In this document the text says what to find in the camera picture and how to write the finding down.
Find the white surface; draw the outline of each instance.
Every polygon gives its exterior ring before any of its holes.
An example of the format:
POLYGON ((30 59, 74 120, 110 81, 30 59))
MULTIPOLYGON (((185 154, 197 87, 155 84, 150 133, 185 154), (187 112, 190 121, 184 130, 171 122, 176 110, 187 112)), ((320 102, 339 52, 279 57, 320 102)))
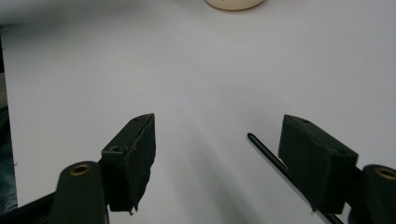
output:
POLYGON ((276 152, 284 114, 354 149, 360 168, 396 167, 395 1, 87 6, 2 33, 20 205, 150 112, 147 192, 111 223, 322 223, 246 138, 276 152))

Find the white cup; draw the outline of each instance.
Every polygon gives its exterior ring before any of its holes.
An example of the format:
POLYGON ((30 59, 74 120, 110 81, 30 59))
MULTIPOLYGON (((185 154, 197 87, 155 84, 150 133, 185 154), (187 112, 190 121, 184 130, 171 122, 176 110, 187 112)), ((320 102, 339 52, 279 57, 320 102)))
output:
POLYGON ((224 10, 243 10, 255 7, 263 0, 206 0, 206 2, 216 8, 224 10))

